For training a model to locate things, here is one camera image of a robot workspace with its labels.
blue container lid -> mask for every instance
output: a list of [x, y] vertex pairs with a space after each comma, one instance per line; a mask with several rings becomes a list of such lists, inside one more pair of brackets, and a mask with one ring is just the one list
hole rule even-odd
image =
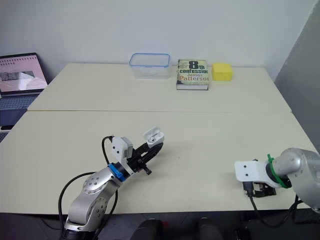
[[129, 61], [131, 67], [168, 68], [170, 55], [167, 53], [134, 53]]

laptop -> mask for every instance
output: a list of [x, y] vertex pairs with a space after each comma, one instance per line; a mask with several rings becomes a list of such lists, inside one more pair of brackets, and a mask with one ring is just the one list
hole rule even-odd
[[13, 126], [47, 87], [36, 53], [0, 56], [0, 126]]

laptop screen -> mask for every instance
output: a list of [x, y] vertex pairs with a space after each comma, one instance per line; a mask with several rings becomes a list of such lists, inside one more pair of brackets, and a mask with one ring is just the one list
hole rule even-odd
[[36, 53], [0, 57], [0, 94], [41, 92], [47, 86]]

green ring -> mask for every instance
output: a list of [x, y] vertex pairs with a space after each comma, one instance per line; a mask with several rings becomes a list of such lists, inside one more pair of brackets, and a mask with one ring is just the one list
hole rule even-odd
[[275, 179], [277, 180], [277, 182], [281, 185], [281, 187], [285, 188], [285, 189], [288, 189], [289, 186], [287, 186], [283, 181], [282, 179], [275, 173], [275, 170], [274, 170], [274, 166], [272, 165], [272, 162], [273, 160], [275, 160], [273, 157], [270, 156], [270, 154], [267, 155], [268, 157], [268, 161], [270, 163], [270, 169], [271, 169], [271, 173], [272, 175], [275, 177]]

yellow sponge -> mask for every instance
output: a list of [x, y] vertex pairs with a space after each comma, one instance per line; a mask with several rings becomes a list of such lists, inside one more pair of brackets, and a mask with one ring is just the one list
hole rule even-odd
[[212, 79], [214, 81], [230, 81], [232, 79], [232, 68], [227, 63], [212, 64]]

